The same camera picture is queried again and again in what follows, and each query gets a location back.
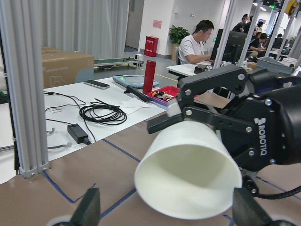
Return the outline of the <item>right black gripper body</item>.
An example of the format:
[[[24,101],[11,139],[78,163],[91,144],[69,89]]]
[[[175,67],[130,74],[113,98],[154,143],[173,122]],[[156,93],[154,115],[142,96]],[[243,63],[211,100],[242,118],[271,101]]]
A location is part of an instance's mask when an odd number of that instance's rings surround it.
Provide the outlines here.
[[[221,130],[222,143],[238,164],[259,171],[271,164],[301,161],[301,78],[256,70],[248,75],[249,94],[236,97],[225,116],[249,122],[246,134]]]

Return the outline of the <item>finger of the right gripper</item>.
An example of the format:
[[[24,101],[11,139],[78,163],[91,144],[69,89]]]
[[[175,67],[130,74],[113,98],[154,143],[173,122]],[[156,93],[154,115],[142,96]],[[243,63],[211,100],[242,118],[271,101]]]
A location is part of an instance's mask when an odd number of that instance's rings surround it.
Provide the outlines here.
[[[216,87],[225,87],[234,94],[241,94],[247,82],[246,71],[233,64],[212,69],[179,80],[179,94],[169,102],[167,113],[149,120],[147,131],[152,134],[185,119],[211,125],[217,129],[247,134],[249,122],[214,113],[194,103],[194,97]]]
[[[259,188],[255,182],[257,172],[240,168],[242,175],[242,187],[245,188],[253,197],[259,194]]]

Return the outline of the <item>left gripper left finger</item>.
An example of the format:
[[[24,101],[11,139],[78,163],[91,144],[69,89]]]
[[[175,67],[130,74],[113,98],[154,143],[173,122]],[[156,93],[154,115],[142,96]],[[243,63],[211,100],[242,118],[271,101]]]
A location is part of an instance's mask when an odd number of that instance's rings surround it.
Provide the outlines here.
[[[99,188],[89,188],[74,212],[70,223],[72,226],[97,226],[100,220]]]

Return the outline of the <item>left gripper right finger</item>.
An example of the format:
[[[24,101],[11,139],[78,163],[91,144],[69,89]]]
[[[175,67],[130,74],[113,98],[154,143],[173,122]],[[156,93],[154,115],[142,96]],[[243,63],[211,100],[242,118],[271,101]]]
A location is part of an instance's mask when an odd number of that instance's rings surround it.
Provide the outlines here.
[[[273,222],[244,188],[234,188],[232,215],[237,226],[271,226]]]

